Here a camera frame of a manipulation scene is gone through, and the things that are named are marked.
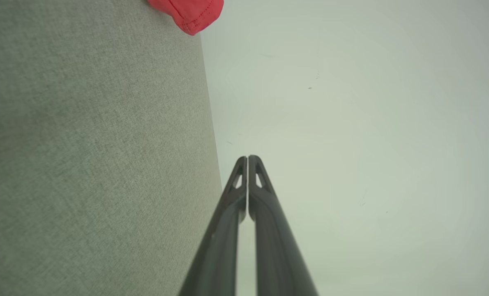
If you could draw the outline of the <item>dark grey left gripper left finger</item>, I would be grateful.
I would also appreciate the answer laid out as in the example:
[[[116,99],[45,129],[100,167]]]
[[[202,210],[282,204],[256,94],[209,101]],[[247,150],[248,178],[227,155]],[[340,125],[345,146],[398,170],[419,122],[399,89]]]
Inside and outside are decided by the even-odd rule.
[[[246,217],[247,157],[237,159],[194,256],[180,296],[233,296],[239,224]]]

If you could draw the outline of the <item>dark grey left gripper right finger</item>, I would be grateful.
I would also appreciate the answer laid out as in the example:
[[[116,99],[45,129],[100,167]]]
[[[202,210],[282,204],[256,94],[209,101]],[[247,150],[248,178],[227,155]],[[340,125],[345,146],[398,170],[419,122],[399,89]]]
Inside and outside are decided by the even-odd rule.
[[[290,225],[257,155],[248,157],[249,214],[256,229],[256,294],[317,296]]]

